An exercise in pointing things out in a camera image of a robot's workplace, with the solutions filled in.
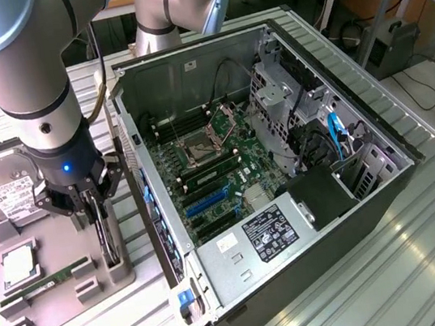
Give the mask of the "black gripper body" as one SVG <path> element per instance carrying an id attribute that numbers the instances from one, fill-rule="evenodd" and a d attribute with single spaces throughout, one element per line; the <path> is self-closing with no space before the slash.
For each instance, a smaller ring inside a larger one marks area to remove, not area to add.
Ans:
<path id="1" fill-rule="evenodd" d="M 46 187 L 63 192 L 68 186 L 85 183 L 88 178 L 93 182 L 100 180 L 104 160 L 88 128 L 87 119 L 81 118 L 74 136 L 59 148 L 27 148 L 43 176 L 43 182 L 33 187 L 35 197 Z"/>

